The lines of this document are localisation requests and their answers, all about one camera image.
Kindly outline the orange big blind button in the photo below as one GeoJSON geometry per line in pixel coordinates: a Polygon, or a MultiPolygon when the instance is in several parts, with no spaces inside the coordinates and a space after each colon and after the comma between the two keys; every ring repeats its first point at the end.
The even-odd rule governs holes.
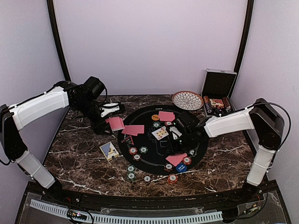
{"type": "Polygon", "coordinates": [[[154,121],[159,121],[159,120],[160,120],[158,114],[154,114],[154,115],[152,115],[151,118],[152,118],[152,120],[154,120],[154,121]]]}

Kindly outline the single red-backed playing card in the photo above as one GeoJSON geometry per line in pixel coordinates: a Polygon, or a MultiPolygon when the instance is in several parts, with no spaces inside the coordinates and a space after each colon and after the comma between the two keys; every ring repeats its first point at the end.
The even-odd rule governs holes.
{"type": "Polygon", "coordinates": [[[144,134],[144,125],[125,125],[121,133],[133,136],[144,134]]]}

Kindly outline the red triangular all-in marker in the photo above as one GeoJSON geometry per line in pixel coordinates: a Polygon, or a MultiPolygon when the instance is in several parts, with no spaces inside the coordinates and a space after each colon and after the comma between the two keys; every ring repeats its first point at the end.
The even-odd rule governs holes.
{"type": "Polygon", "coordinates": [[[134,145],[133,138],[132,138],[131,135],[129,135],[128,137],[126,137],[125,139],[123,139],[121,141],[121,143],[123,143],[123,144],[129,144],[129,145],[134,145]]]}

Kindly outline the red-backed playing card deck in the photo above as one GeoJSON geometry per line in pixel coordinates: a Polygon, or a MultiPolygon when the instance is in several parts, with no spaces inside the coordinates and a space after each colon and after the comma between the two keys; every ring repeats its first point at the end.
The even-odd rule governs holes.
{"type": "Polygon", "coordinates": [[[113,132],[123,130],[125,128],[123,119],[120,117],[108,118],[106,119],[106,122],[110,125],[110,128],[113,132]]]}

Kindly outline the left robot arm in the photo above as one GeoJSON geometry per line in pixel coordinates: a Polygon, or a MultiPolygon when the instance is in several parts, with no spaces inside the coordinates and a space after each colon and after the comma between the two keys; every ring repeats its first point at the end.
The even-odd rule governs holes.
{"type": "Polygon", "coordinates": [[[90,120],[95,134],[112,134],[107,124],[110,114],[125,112],[122,103],[99,102],[98,97],[107,91],[96,77],[89,77],[83,84],[60,81],[51,89],[21,103],[0,107],[0,142],[9,162],[15,162],[37,181],[55,203],[63,203],[66,193],[60,182],[33,156],[23,142],[19,131],[33,121],[59,109],[71,107],[90,120]]]}

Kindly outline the red poker chip stack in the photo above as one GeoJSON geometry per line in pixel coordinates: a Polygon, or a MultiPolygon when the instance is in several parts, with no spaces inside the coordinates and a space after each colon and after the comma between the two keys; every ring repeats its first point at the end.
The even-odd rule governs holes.
{"type": "Polygon", "coordinates": [[[178,176],[176,174],[170,174],[168,176],[167,182],[168,184],[175,184],[178,181],[178,176]]]}

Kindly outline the green poker chip stack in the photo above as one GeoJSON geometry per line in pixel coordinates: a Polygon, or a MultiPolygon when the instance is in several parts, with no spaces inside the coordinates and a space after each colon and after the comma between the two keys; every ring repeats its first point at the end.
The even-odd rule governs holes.
{"type": "Polygon", "coordinates": [[[136,174],[134,172],[129,172],[127,174],[127,179],[130,181],[130,182],[133,182],[136,180],[136,174]]]}

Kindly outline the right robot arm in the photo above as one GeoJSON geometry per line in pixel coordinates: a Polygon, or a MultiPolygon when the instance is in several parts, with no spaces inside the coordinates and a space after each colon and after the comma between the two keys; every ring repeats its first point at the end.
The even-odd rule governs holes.
{"type": "Polygon", "coordinates": [[[275,110],[282,106],[259,98],[254,104],[222,116],[199,120],[189,112],[183,112],[166,128],[171,143],[171,153],[183,153],[195,143],[208,142],[210,138],[243,130],[255,130],[259,142],[252,167],[239,191],[238,198],[249,202],[256,196],[256,188],[271,168],[275,156],[288,138],[283,134],[285,122],[275,110]]]}

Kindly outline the blue small blind button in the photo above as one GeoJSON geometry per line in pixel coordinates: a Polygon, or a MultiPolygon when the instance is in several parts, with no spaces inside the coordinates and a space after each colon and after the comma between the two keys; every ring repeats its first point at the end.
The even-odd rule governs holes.
{"type": "Polygon", "coordinates": [[[180,163],[176,166],[176,170],[179,172],[179,173],[183,173],[183,172],[186,172],[187,171],[187,166],[183,163],[180,163]]]}

